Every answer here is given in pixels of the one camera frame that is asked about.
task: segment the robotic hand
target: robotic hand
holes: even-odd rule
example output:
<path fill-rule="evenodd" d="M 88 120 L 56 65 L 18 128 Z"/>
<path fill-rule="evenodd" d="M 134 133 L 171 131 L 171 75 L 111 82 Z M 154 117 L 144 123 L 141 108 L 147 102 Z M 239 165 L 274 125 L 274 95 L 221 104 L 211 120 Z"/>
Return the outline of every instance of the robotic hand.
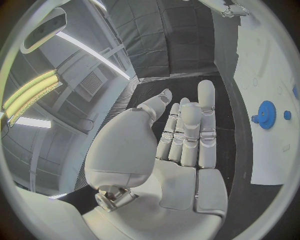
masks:
<path fill-rule="evenodd" d="M 214 168 L 217 158 L 215 87 L 198 84 L 198 102 L 186 97 L 175 103 L 158 143 L 156 158 L 185 167 Z"/>
<path fill-rule="evenodd" d="M 108 212 L 136 198 L 130 188 L 142 185 L 152 174 L 157 140 L 152 124 L 172 100 L 162 93 L 120 113 L 107 123 L 91 144 L 85 161 L 85 177 L 99 190 L 98 204 Z"/>

